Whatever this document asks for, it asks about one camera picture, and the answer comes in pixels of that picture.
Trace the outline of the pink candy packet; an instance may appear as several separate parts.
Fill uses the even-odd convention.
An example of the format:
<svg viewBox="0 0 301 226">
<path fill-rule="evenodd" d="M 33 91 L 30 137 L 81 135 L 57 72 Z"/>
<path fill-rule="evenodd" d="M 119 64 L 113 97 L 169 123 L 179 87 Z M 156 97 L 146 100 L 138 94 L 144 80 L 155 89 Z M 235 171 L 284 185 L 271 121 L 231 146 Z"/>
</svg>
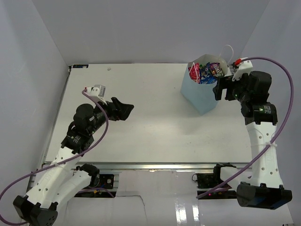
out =
<svg viewBox="0 0 301 226">
<path fill-rule="evenodd" d="M 200 65 L 199 63 L 192 63 L 191 67 L 188 68 L 189 76 L 191 80 L 196 83 L 200 83 Z"/>
</svg>

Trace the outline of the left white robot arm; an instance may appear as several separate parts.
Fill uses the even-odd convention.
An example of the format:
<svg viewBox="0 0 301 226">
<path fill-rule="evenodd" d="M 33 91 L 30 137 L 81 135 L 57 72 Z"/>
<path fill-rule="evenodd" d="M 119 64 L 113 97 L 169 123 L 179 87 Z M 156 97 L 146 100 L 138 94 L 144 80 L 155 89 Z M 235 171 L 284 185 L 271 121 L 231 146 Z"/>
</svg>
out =
<svg viewBox="0 0 301 226">
<path fill-rule="evenodd" d="M 99 184 L 99 169 L 91 164 L 77 166 L 81 154 L 94 143 L 93 134 L 108 120 L 125 121 L 134 105 L 112 97 L 96 106 L 81 104 L 68 127 L 61 147 L 42 178 L 24 196 L 17 196 L 13 205 L 19 217 L 33 226 L 54 224 L 59 207 L 83 188 Z"/>
</svg>

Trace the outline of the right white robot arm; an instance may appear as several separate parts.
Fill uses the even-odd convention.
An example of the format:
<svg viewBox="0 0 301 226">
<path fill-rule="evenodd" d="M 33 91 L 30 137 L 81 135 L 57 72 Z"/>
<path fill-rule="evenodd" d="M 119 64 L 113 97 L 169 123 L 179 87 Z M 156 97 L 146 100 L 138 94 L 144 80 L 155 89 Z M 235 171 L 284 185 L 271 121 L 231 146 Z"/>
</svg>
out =
<svg viewBox="0 0 301 226">
<path fill-rule="evenodd" d="M 277 110 L 268 102 L 272 83 L 270 74 L 260 71 L 244 73 L 237 81 L 231 76 L 219 77 L 213 89 L 216 100 L 237 100 L 245 119 L 252 158 L 264 148 L 267 151 L 252 164 L 249 177 L 239 175 L 230 181 L 229 175 L 219 171 L 212 176 L 213 184 L 222 188 L 228 184 L 236 191 L 241 207 L 275 210 L 292 200 L 292 191 L 286 190 L 277 165 L 276 144 L 272 138 L 277 130 Z"/>
</svg>

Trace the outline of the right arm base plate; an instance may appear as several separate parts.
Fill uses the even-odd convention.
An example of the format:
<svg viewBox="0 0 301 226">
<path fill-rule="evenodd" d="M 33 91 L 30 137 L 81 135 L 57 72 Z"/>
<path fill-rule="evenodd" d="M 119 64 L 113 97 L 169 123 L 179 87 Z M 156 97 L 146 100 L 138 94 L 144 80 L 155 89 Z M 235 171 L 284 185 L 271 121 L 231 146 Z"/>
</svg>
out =
<svg viewBox="0 0 301 226">
<path fill-rule="evenodd" d="M 222 180 L 213 173 L 195 173 L 192 175 L 191 179 L 193 182 L 197 183 L 197 188 L 199 189 L 213 188 L 222 183 Z"/>
</svg>

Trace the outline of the purple M&M's packet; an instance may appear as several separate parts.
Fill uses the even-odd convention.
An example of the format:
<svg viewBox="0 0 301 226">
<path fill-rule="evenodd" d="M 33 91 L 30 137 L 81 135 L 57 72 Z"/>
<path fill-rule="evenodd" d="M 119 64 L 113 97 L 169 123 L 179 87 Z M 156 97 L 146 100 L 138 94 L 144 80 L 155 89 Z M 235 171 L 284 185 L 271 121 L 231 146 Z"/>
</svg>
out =
<svg viewBox="0 0 301 226">
<path fill-rule="evenodd" d="M 222 72 L 222 69 L 220 68 L 220 63 L 211 63 L 209 65 L 209 67 L 210 67 L 211 74 L 214 77 L 224 76 L 224 73 Z"/>
</svg>

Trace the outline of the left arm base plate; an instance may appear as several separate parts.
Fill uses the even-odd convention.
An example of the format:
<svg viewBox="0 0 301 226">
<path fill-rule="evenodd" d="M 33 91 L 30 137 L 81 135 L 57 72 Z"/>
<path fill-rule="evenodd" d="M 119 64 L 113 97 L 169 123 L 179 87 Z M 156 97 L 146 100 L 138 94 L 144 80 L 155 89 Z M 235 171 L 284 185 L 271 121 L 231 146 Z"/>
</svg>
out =
<svg viewBox="0 0 301 226">
<path fill-rule="evenodd" d="M 112 189 L 114 184 L 113 174 L 98 174 L 97 176 L 92 176 L 90 184 L 84 189 L 96 189 L 100 188 Z"/>
</svg>

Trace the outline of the blue chips bag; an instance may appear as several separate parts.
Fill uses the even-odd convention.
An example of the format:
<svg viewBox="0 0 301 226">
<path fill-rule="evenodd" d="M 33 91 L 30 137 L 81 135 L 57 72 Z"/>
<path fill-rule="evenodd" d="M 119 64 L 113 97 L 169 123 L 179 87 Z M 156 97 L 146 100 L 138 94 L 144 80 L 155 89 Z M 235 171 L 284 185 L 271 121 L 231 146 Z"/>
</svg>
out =
<svg viewBox="0 0 301 226">
<path fill-rule="evenodd" d="M 217 78 L 213 76 L 213 73 L 210 68 L 210 62 L 208 62 L 205 66 L 202 66 L 199 70 L 199 83 L 200 84 L 214 84 L 217 82 Z"/>
</svg>

